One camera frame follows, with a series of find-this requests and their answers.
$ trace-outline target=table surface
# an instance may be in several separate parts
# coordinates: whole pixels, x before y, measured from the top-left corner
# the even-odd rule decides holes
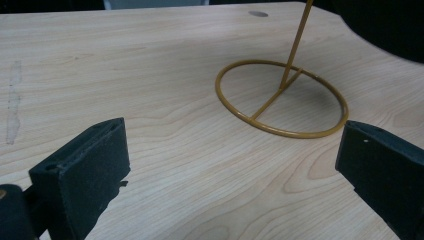
[[[88,239],[397,239],[334,169],[342,131],[275,136],[240,121],[216,96],[226,65],[286,61],[303,8],[0,15],[0,182],[27,188],[32,166],[89,126],[124,117],[129,184]],[[424,147],[423,65],[381,51],[316,8],[294,64],[338,88],[351,120]],[[235,69],[224,94],[252,113],[282,73]],[[310,131],[339,114],[327,90],[301,78],[262,120]]]

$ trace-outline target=wire stand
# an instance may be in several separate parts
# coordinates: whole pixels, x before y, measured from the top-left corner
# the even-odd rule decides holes
[[[336,88],[334,88],[331,84],[329,84],[327,81],[325,81],[324,79],[322,79],[321,77],[317,76],[314,73],[308,72],[302,68],[293,66],[293,59],[296,55],[296,50],[299,46],[299,42],[300,42],[300,38],[302,37],[302,33],[303,30],[305,28],[306,25],[306,20],[308,19],[309,16],[309,12],[311,11],[311,7],[312,7],[312,2],[313,0],[308,0],[305,6],[305,10],[303,11],[303,16],[302,19],[300,21],[300,25],[299,28],[297,30],[297,34],[296,34],[296,38],[294,40],[293,43],[293,47],[291,49],[290,52],[290,56],[289,59],[286,63],[280,63],[280,62],[274,62],[274,61],[267,61],[267,60],[243,60],[243,61],[239,61],[239,62],[235,62],[233,64],[228,65],[227,67],[225,67],[224,69],[222,69],[219,73],[218,76],[216,77],[216,81],[215,81],[215,90],[216,93],[218,95],[218,98],[221,100],[222,104],[224,104],[224,106],[230,111],[232,112],[234,115],[236,115],[238,118],[240,118],[241,120],[245,121],[246,123],[257,127],[259,129],[262,129],[266,132],[269,133],[273,133],[276,135],[280,135],[280,136],[284,136],[284,137],[292,137],[292,138],[320,138],[320,137],[325,137],[328,136],[330,134],[335,133],[337,130],[339,130],[340,128],[343,127],[343,125],[345,124],[345,122],[347,121],[347,118],[349,116],[349,110],[347,107],[347,103],[346,100],[343,98],[343,96],[340,94],[339,91],[337,91]],[[274,65],[274,66],[280,66],[280,67],[284,67],[285,71],[283,74],[283,78],[281,80],[281,84],[280,87],[278,88],[277,92],[258,110],[256,111],[256,113],[254,113],[251,117],[243,114],[242,112],[240,112],[239,110],[237,110],[223,95],[222,90],[221,90],[221,81],[223,76],[225,75],[226,72],[230,71],[233,68],[239,67],[239,66],[243,66],[243,65],[249,65],[249,64],[266,64],[266,65]],[[294,70],[296,71],[296,73],[290,78],[288,79],[289,76],[289,72],[290,70]],[[340,117],[339,122],[332,128],[324,130],[324,131],[320,131],[320,132],[293,132],[293,131],[288,131],[288,130],[284,130],[284,129],[279,129],[279,128],[275,128],[269,125],[266,125],[260,121],[257,120],[257,118],[301,75],[304,74],[312,79],[314,79],[315,81],[317,81],[318,83],[320,83],[321,85],[323,85],[324,87],[326,87],[337,99],[337,101],[340,104],[341,110],[342,110],[342,114]]]

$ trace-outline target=scratch mark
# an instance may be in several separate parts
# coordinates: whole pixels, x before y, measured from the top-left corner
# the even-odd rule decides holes
[[[22,62],[15,61],[10,69],[9,79],[9,105],[7,113],[7,135],[6,143],[13,145],[18,136],[18,130],[21,126],[18,110],[21,103],[21,96],[16,91],[15,86],[22,82]]]

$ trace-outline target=metal ring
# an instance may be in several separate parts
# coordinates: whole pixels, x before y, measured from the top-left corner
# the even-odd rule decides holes
[[[243,60],[243,61],[238,61],[238,62],[232,63],[232,64],[226,66],[225,68],[223,68],[218,73],[218,76],[216,77],[215,90],[216,90],[218,98],[221,100],[222,104],[224,104],[224,106],[231,113],[233,113],[236,117],[240,118],[241,120],[245,121],[246,123],[248,123],[248,124],[250,124],[250,125],[252,125],[256,128],[259,128],[263,131],[266,131],[266,132],[269,132],[269,133],[272,133],[272,134],[276,134],[276,135],[280,135],[280,136],[284,136],[284,137],[303,138],[303,139],[320,138],[320,137],[325,137],[325,136],[331,135],[331,134],[337,132],[346,123],[348,116],[349,116],[349,109],[348,109],[346,100],[343,98],[341,93],[336,88],[334,88],[330,83],[328,83],[327,81],[325,81],[321,77],[319,77],[319,76],[317,76],[317,75],[315,75],[311,72],[308,72],[306,70],[303,70],[299,67],[296,67],[296,66],[291,66],[290,69],[298,71],[301,74],[305,74],[306,76],[309,76],[310,78],[316,80],[321,85],[326,87],[338,100],[340,107],[341,107],[341,110],[342,110],[342,114],[341,114],[339,122],[334,127],[327,129],[327,130],[324,130],[324,131],[320,131],[320,132],[294,132],[294,131],[288,131],[288,130],[279,129],[279,128],[275,128],[275,127],[266,125],[266,124],[264,124],[260,121],[257,121],[256,119],[253,119],[252,117],[248,117],[247,115],[243,114],[242,112],[237,110],[233,105],[231,105],[231,103],[224,97],[224,94],[222,93],[222,90],[221,90],[221,81],[222,81],[222,78],[225,75],[225,73],[227,73],[231,69],[239,67],[239,66],[243,66],[243,65],[249,65],[249,64],[266,64],[266,65],[274,65],[274,66],[279,66],[279,67],[286,67],[285,63],[268,61],[268,60]]]

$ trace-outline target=wooden table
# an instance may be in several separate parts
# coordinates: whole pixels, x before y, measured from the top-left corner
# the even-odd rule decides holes
[[[27,188],[32,166],[89,126],[124,117],[129,185],[88,239],[396,239],[334,169],[341,131],[278,137],[237,119],[215,94],[217,73],[234,61],[285,62],[303,7],[0,15],[0,183]],[[424,147],[423,65],[316,8],[294,64],[337,87],[350,119]],[[254,111],[282,72],[233,70],[224,94]],[[264,121],[314,130],[339,111],[324,88],[299,79]]]

